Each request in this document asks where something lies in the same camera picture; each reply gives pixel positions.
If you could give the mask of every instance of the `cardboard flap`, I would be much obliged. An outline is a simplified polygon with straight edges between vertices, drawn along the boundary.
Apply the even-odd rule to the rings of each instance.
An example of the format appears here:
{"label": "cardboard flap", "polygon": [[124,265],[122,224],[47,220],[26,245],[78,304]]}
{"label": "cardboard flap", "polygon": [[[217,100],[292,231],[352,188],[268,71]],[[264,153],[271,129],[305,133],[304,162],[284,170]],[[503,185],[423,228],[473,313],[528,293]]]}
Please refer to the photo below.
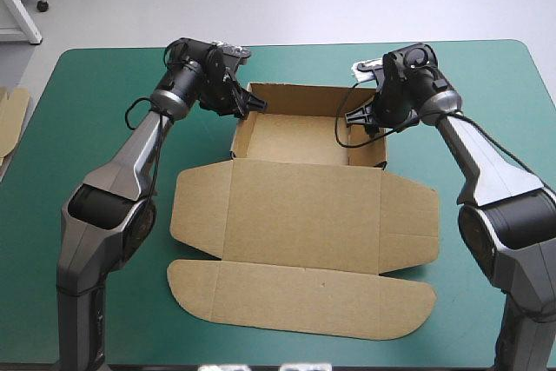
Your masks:
{"label": "cardboard flap", "polygon": [[226,161],[180,173],[170,222],[176,240],[222,258],[232,167]]}
{"label": "cardboard flap", "polygon": [[30,94],[26,89],[0,91],[0,163],[17,145]]}
{"label": "cardboard flap", "polygon": [[[347,132],[346,124],[338,123],[341,141],[347,141]],[[276,162],[348,165],[348,153],[334,139],[334,118],[324,116],[259,115],[246,157]]]}
{"label": "cardboard flap", "polygon": [[179,175],[171,232],[227,261],[379,274],[436,257],[438,201],[381,169],[238,158]]}
{"label": "cardboard flap", "polygon": [[383,173],[380,272],[434,261],[438,257],[438,195],[406,178]]}
{"label": "cardboard flap", "polygon": [[[248,90],[268,102],[267,114],[294,116],[336,116],[349,87],[301,84],[250,83]],[[370,100],[375,89],[354,89],[346,101],[346,111]]]}
{"label": "cardboard flap", "polygon": [[375,340],[413,332],[436,300],[423,282],[246,262],[177,260],[168,278],[178,303],[205,320]]}

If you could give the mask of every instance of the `open cardboard tray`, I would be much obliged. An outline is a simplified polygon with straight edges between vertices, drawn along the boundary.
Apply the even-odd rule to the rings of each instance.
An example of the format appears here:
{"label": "open cardboard tray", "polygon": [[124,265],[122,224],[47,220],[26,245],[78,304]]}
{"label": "open cardboard tray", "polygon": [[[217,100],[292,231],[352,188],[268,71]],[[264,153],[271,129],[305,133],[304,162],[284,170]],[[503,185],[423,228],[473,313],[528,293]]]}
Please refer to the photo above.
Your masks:
{"label": "open cardboard tray", "polygon": [[[172,236],[221,259],[170,264],[178,303],[207,321],[257,328],[375,340],[413,332],[434,290],[379,274],[436,259],[436,192],[376,168],[386,163],[383,139],[360,149],[335,142],[348,89],[248,88],[269,105],[238,123],[234,159],[178,176]],[[374,91],[355,92],[348,106]],[[357,128],[340,137],[364,139]]]}

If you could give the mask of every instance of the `wire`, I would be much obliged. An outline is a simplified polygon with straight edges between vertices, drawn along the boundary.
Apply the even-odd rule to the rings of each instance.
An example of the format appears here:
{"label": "wire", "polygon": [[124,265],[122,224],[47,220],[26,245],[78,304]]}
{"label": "wire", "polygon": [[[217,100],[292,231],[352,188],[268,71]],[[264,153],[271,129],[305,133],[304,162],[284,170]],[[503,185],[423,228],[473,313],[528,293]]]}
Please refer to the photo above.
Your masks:
{"label": "wire", "polygon": [[135,108],[135,106],[140,102],[149,102],[150,105],[151,105],[150,110],[155,111],[156,113],[158,113],[158,116],[159,116],[158,130],[156,132],[155,161],[154,161],[154,167],[153,167],[153,177],[152,177],[152,181],[150,182],[149,194],[147,195],[147,202],[143,206],[146,209],[149,206],[150,202],[152,201],[153,195],[155,194],[156,178],[158,177],[158,164],[160,162],[160,154],[161,154],[161,150],[162,150],[162,137],[163,137],[163,131],[164,131],[163,117],[164,116],[168,117],[171,123],[173,121],[172,121],[172,117],[170,115],[168,115],[167,113],[165,113],[164,111],[162,111],[162,109],[160,109],[152,99],[150,99],[149,97],[139,97],[125,111],[125,115],[124,115],[125,124],[128,126],[129,130],[136,130],[136,127],[131,126],[131,124],[129,123],[129,112],[131,112],[131,110],[133,110]]}
{"label": "wire", "polygon": [[338,120],[340,119],[340,113],[341,110],[344,108],[344,106],[346,105],[346,103],[348,102],[348,98],[351,96],[351,94],[353,93],[353,91],[355,90],[355,88],[359,86],[359,83],[354,84],[353,86],[351,86],[351,88],[347,91],[346,95],[344,96],[344,98],[342,99],[340,106],[338,106],[338,109],[336,110],[336,118],[334,120],[334,136],[336,138],[336,142],[338,143],[338,145],[340,145],[342,148],[348,148],[348,149],[353,149],[353,148],[360,148],[360,147],[364,147],[365,145],[368,145],[370,143],[373,143],[375,141],[378,141],[379,139],[385,138],[389,135],[392,135],[395,132],[398,132],[404,128],[406,128],[407,126],[410,126],[412,124],[414,124],[414,121],[410,121],[410,122],[404,122],[399,124],[398,126],[392,128],[391,130],[389,130],[388,132],[383,132],[382,134],[379,134],[377,136],[373,136],[371,139],[369,139],[368,141],[365,142],[361,142],[361,143],[356,143],[356,144],[351,144],[351,143],[344,143],[340,140],[340,137],[338,135]]}
{"label": "wire", "polygon": [[[352,94],[352,92],[355,90],[355,88],[358,85],[359,85],[359,83],[354,84],[347,91],[346,95],[344,96],[343,100],[340,103],[340,106],[338,106],[338,110],[336,111],[336,118],[335,118],[335,121],[334,121],[334,136],[336,138],[336,142],[341,147],[349,148],[349,149],[364,147],[365,145],[368,145],[370,143],[378,141],[379,139],[385,138],[386,136],[389,136],[389,135],[391,135],[395,132],[399,132],[400,130],[402,130],[404,128],[407,128],[408,126],[415,124],[414,120],[411,120],[409,122],[401,123],[401,124],[395,126],[394,128],[390,129],[388,132],[384,132],[380,135],[373,136],[368,141],[365,141],[365,142],[362,142],[362,143],[357,143],[357,144],[354,144],[354,145],[342,142],[340,140],[340,138],[338,137],[338,120],[340,119],[341,110],[344,108],[344,106],[346,105],[346,102],[348,101],[348,98],[350,97],[350,95]],[[461,113],[459,113],[458,111],[454,111],[454,112],[442,112],[442,111],[440,111],[440,112],[426,113],[424,115],[421,115],[420,119],[422,119],[425,116],[432,116],[432,115],[440,115],[439,118],[436,120],[436,126],[438,126],[438,124],[440,123],[440,121],[442,119],[444,119],[445,117],[449,117],[449,116],[454,117],[455,119],[460,119],[461,121],[469,123],[470,125],[474,126],[492,145],[494,145],[497,149],[502,151],[504,154],[506,154],[512,160],[514,160],[526,172],[536,176],[536,174],[534,173],[534,171],[532,169],[527,167],[527,165],[524,162],[522,162],[514,153],[512,153],[509,149],[507,149],[501,143],[499,143],[497,140],[495,140],[490,134],[488,134],[488,132],[486,132],[477,122],[475,122],[470,117],[464,116]]]}
{"label": "wire", "polygon": [[514,160],[516,163],[518,163],[519,166],[521,168],[523,168],[527,173],[530,173],[530,174],[533,174],[533,175],[536,176],[536,174],[533,172],[532,169],[527,167],[526,164],[524,162],[522,162],[514,153],[512,153],[509,149],[502,146],[501,143],[499,143],[492,136],[490,136],[477,122],[475,122],[470,117],[464,116],[461,113],[457,113],[457,112],[447,112],[447,113],[434,112],[434,113],[429,113],[429,114],[426,114],[426,115],[423,115],[423,116],[429,116],[429,115],[440,115],[440,117],[436,121],[437,125],[438,125],[438,123],[440,122],[441,119],[444,119],[445,117],[448,117],[448,116],[454,117],[456,119],[460,119],[464,122],[467,122],[467,123],[473,125],[492,145],[494,145],[496,148],[498,148],[500,151],[502,151],[504,154],[506,154],[512,160]]}

